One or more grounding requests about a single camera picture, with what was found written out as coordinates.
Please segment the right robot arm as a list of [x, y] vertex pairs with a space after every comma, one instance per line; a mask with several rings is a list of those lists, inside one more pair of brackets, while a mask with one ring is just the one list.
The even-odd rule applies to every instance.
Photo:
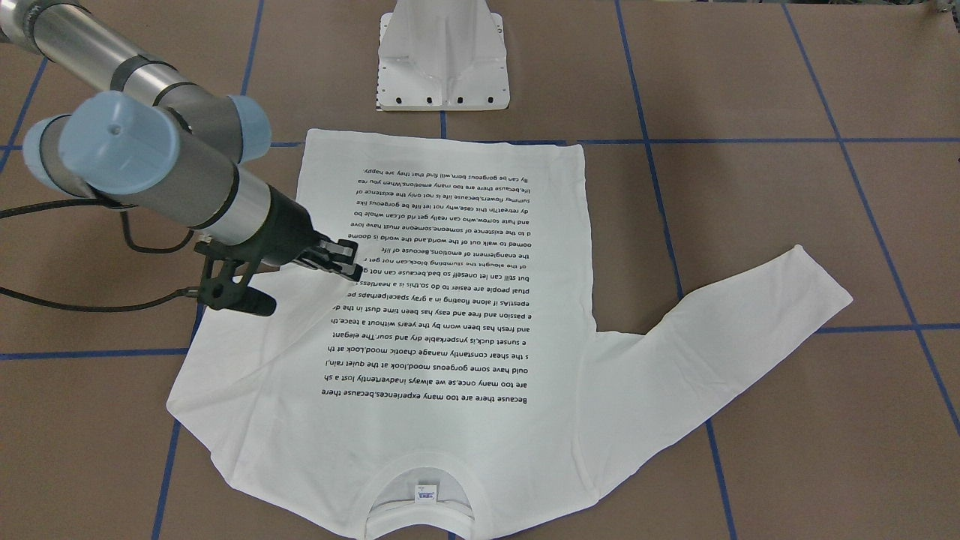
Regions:
[[359, 280], [356, 243], [317, 232], [305, 208], [244, 170], [273, 137], [254, 100], [210, 94], [74, 1], [4, 1], [2, 41], [97, 90], [28, 131], [24, 158], [39, 181], [151, 209], [207, 235], [198, 251], [227, 266], [295, 263]]

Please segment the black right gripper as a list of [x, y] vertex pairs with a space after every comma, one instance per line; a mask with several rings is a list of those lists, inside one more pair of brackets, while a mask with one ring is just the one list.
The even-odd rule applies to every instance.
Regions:
[[364, 268], [356, 262], [358, 244], [341, 239], [329, 241], [312, 225], [308, 211], [297, 202], [270, 187], [270, 208], [267, 218], [251, 236], [254, 263], [300, 266], [334, 273], [349, 281], [360, 281]]

